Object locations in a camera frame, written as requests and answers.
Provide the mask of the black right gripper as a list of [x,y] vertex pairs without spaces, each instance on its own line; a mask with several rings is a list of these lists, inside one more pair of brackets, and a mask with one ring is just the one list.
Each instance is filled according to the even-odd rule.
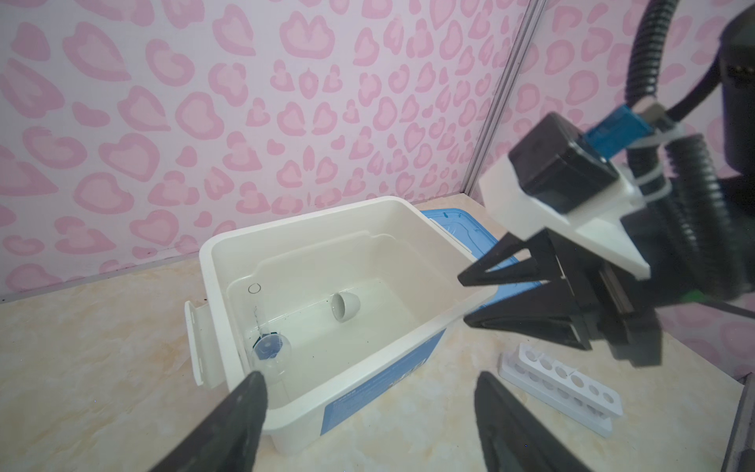
[[469,328],[583,351],[603,340],[635,368],[662,364],[662,328],[634,276],[552,230],[527,240],[505,234],[457,278],[466,287],[548,282],[465,316]]

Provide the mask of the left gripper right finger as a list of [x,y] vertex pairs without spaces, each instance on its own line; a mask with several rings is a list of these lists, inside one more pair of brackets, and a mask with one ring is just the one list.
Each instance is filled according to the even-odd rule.
[[474,393],[474,408],[487,470],[590,470],[494,374],[483,371],[479,375]]

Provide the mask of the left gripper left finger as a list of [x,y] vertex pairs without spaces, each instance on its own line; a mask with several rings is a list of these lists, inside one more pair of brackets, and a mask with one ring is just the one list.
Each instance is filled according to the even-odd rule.
[[255,371],[153,470],[251,471],[268,404],[265,377]]

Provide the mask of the small clear watch glass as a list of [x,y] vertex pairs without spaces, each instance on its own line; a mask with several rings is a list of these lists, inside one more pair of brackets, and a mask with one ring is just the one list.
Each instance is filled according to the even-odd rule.
[[262,334],[251,348],[252,366],[270,384],[281,382],[292,358],[289,340],[279,332]]

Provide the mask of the small cylinder blue hexagonal base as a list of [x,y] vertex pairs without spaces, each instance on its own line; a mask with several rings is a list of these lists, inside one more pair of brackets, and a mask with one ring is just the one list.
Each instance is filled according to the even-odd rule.
[[279,375],[282,372],[282,364],[279,359],[283,342],[278,334],[274,334],[267,323],[265,314],[265,303],[263,302],[263,287],[258,283],[252,283],[248,287],[248,292],[253,300],[253,315],[258,328],[258,339],[252,343],[251,353],[255,366],[261,370],[275,372]]

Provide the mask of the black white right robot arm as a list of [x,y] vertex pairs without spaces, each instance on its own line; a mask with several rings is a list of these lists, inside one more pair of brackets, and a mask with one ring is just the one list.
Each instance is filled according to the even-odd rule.
[[650,2],[624,102],[587,131],[547,114],[480,179],[506,228],[458,277],[530,289],[468,314],[470,328],[663,361],[658,310],[720,308],[754,289],[754,12],[723,29],[677,104],[658,102],[674,1]]

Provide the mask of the white test tube rack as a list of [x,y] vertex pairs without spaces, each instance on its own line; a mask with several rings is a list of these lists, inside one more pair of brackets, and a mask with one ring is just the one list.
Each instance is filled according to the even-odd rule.
[[621,396],[564,363],[521,343],[499,355],[499,376],[532,397],[607,438],[623,417]]

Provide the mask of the blue plastic bin lid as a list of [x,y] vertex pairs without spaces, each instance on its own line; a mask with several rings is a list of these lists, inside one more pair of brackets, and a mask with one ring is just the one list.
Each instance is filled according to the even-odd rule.
[[[476,259],[481,258],[499,242],[499,239],[495,238],[491,232],[465,210],[442,208],[441,210],[422,210],[422,214],[434,220],[434,222],[464,245]],[[540,282],[538,281],[501,285],[497,288],[497,293],[495,293],[490,304],[529,291],[539,285]]]

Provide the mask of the white plastic storage bin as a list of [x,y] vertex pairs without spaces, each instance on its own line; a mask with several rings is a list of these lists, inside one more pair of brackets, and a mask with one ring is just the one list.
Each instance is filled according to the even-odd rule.
[[449,325],[495,295],[405,200],[383,197],[241,228],[202,245],[206,303],[185,306],[206,389],[267,384],[263,433],[296,454],[425,364]]

